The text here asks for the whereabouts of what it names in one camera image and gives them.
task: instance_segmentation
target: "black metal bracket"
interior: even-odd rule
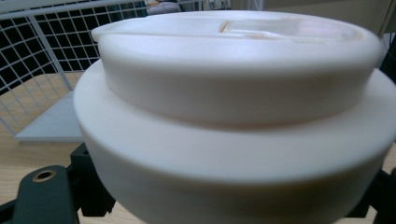
[[[103,217],[115,200],[100,181],[84,144],[70,155],[71,164],[48,166],[27,175],[18,198],[0,205],[0,223],[76,224],[84,217]]]
[[[84,217],[111,213],[115,200],[100,181],[85,145],[70,159],[67,168],[48,166],[27,175],[18,198],[0,205],[0,223],[76,224],[79,209]],[[374,224],[396,223],[396,168],[391,175],[380,171],[346,217],[366,217],[370,206],[377,211]]]
[[[374,224],[396,223],[396,168],[390,175],[378,172],[361,202],[347,217],[366,217],[370,206],[377,212]]]

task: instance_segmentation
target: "wooden table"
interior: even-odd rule
[[[69,155],[79,143],[22,143],[14,139],[7,129],[0,125],[0,204],[17,197],[20,181],[36,169],[49,165],[70,164]],[[384,170],[396,167],[396,147],[388,154]],[[371,224],[375,216],[372,209],[367,218],[343,218],[336,224]],[[83,217],[81,223],[144,223],[116,203],[113,213],[106,217]]]

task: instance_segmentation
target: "screw hole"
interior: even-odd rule
[[[36,183],[44,182],[44,181],[47,181],[47,180],[53,178],[54,176],[56,176],[56,171],[46,170],[46,171],[42,171],[42,172],[36,174],[35,176],[33,176],[33,181]]]

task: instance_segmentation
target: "wire rack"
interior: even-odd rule
[[[72,94],[82,72],[99,59],[93,28],[154,14],[232,8],[231,0],[18,2],[0,1],[0,122],[22,141],[81,140]],[[259,0],[233,1],[233,9],[262,8]]]

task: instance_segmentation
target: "white plastic object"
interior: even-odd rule
[[[356,104],[380,54],[370,32],[340,21],[204,12],[121,21],[92,32],[120,98],[176,119],[277,124]]]
[[[271,30],[275,39],[258,38],[257,20],[276,18],[320,21],[344,35],[316,39],[313,26],[299,35],[287,37],[282,28]],[[162,24],[158,19],[164,27],[189,19],[204,27],[178,36],[141,34],[161,25],[111,33],[139,20]],[[223,24],[219,20],[236,21],[231,35],[205,32],[212,23]],[[253,26],[247,35],[239,32],[243,21]],[[395,139],[396,89],[373,70],[376,38],[356,26],[295,14],[218,11],[122,21],[93,36],[103,60],[78,82],[78,122],[105,187],[149,224],[332,223],[359,202]],[[204,99],[212,106],[221,99],[225,106],[206,113],[210,107],[195,105]],[[265,116],[251,113],[253,102],[261,102]],[[238,104],[244,107],[231,106]],[[227,119],[216,120],[221,114]]]

